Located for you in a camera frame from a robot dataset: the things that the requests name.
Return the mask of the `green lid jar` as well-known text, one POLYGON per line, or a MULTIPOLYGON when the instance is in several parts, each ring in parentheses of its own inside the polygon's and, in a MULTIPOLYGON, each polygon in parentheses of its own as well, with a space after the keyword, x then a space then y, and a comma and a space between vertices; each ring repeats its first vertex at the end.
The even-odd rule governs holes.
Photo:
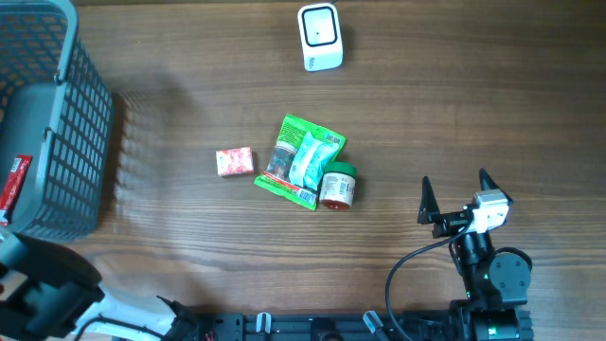
POLYGON ((347 162, 328 163, 322 178, 319 202, 330 209, 346 210, 352 206, 357 168, 347 162))

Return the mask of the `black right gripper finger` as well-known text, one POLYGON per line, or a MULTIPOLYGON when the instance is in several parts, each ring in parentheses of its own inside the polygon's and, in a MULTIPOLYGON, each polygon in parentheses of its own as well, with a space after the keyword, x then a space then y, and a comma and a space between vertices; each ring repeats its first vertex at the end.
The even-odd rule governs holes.
POLYGON ((482 190, 498 189, 504 194, 509 205, 514 203, 513 199, 493 181, 491 176, 484 168, 479 170, 479 183, 482 190))
POLYGON ((441 220, 437 199, 430 178, 424 176, 421 185, 421 200, 417 222, 419 224, 435 224, 441 220))

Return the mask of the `small red carton box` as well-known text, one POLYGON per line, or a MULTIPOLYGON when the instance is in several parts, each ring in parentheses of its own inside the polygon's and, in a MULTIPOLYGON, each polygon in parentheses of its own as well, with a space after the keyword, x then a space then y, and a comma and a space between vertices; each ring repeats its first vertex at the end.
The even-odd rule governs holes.
POLYGON ((219 176, 231 176, 253 173, 254 157, 250 147, 216 151, 217 172, 219 176))

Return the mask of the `green snack bag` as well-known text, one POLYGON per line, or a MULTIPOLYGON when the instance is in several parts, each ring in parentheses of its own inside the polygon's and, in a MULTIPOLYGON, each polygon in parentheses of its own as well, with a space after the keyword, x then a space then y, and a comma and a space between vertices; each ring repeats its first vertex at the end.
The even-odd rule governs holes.
POLYGON ((293 185, 289 180, 294 157, 307 132, 311 132, 314 138, 323 142, 330 141, 339 144, 338 152, 329 162, 336 159, 347 142, 345 136, 331 129, 300 117, 287 115, 283 119, 269 163, 265 171, 256 177, 254 184, 304 208, 315 210, 320 184, 318 190, 313 190, 293 185))

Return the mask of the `red toothpaste box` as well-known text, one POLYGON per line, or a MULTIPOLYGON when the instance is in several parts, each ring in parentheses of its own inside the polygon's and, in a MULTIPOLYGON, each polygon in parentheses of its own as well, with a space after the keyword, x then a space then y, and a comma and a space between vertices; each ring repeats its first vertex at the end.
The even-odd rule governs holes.
POLYGON ((1 225, 9 225, 9 216, 18 200, 19 193, 31 165, 31 155, 18 154, 13 159, 7 182, 1 195, 1 225))

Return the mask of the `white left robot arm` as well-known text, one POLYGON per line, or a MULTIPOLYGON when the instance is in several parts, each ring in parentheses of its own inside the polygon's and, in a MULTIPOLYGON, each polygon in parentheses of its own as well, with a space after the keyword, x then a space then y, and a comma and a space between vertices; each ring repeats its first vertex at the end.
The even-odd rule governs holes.
POLYGON ((114 340, 201 340, 200 322, 185 306, 161 296, 140 298, 103 284, 99 271, 73 250, 1 229, 1 334, 46 340, 100 333, 114 340))

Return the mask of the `light blue wipes packet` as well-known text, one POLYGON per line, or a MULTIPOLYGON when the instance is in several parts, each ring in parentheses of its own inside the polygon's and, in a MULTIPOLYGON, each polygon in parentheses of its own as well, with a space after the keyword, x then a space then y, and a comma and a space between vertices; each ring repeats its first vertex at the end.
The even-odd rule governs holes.
POLYGON ((294 157, 289 172, 290 183, 302 188, 318 190, 324 168, 336 155, 339 144, 323 142, 307 132, 294 157))

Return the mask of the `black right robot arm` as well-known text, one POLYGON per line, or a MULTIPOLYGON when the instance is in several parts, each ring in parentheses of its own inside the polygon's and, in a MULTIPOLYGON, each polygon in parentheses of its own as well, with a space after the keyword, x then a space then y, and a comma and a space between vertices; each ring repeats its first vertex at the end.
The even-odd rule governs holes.
POLYGON ((444 328, 447 340, 534 338, 527 289, 532 260, 514 247, 495 248, 490 232, 506 224, 513 200, 479 171, 480 190, 459 211, 439 209, 430 179, 422 179, 419 224, 431 224, 435 239, 447 238, 449 253, 463 279, 467 297, 451 302, 444 328))

